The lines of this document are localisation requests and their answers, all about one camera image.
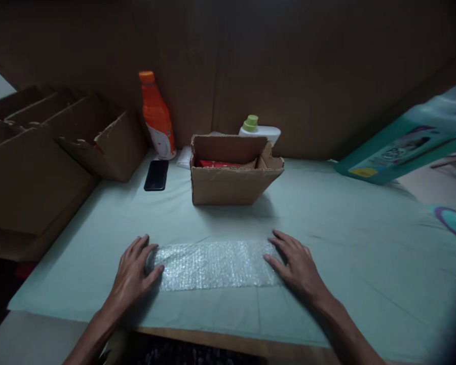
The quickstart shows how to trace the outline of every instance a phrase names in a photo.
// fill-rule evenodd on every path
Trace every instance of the orange bottle cap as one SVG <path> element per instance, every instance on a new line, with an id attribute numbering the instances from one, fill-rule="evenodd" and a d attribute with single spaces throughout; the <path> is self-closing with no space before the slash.
<path id="1" fill-rule="evenodd" d="M 138 76 L 143 84 L 153 84 L 156 81 L 156 77 L 152 71 L 141 71 L 138 73 Z"/>

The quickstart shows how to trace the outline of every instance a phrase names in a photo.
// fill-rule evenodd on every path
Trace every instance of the black smartphone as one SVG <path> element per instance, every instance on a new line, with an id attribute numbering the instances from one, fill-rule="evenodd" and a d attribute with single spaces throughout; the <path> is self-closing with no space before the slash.
<path id="1" fill-rule="evenodd" d="M 169 161 L 151 161 L 148 167 L 145 191 L 162 191 L 166 188 L 167 169 Z"/>

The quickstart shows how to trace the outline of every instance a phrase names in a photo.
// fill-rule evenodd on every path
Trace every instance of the plastic bottle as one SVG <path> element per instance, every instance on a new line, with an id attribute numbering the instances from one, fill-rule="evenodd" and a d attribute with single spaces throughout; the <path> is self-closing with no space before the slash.
<path id="1" fill-rule="evenodd" d="M 456 86 L 416 105 L 335 165 L 342 175 L 383 185 L 456 152 Z"/>
<path id="2" fill-rule="evenodd" d="M 139 72 L 142 82 L 143 117 L 154 143 L 159 160 L 171 160 L 176 157 L 172 123 L 152 71 Z"/>
<path id="3" fill-rule="evenodd" d="M 258 125 L 258 117 L 250 114 L 243 126 L 240 128 L 238 135 L 242 136 L 264 136 L 267 137 L 272 145 L 275 145 L 280 136 L 280 129 L 276 127 L 265 127 Z"/>

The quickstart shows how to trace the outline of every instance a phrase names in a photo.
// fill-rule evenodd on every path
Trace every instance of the red snack bag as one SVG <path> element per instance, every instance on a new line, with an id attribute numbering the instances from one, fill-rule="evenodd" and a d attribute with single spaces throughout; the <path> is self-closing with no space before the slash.
<path id="1" fill-rule="evenodd" d="M 223 167 L 240 167 L 240 164 L 232 164 L 228 162 L 217 162 L 217 161 L 205 161 L 199 160 L 198 167 L 214 167 L 214 168 L 223 168 Z"/>

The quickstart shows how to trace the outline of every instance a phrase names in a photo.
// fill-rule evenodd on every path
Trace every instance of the green cloth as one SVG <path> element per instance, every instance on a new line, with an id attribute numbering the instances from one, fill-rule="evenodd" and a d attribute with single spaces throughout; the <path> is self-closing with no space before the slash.
<path id="1" fill-rule="evenodd" d="M 311 249 L 323 280 L 381 356 L 422 361 L 442 343 L 456 313 L 456 238 L 398 184 L 375 186 L 330 163 L 287 160 L 253 206 L 194 207 L 190 171 L 175 161 L 165 191 L 143 190 L 152 159 L 127 184 L 97 187 L 10 310 L 89 321 L 137 235 L 159 245 L 203 244 L 260 240 L 276 228 Z M 126 321 L 329 346 L 283 286 L 160 292 Z"/>

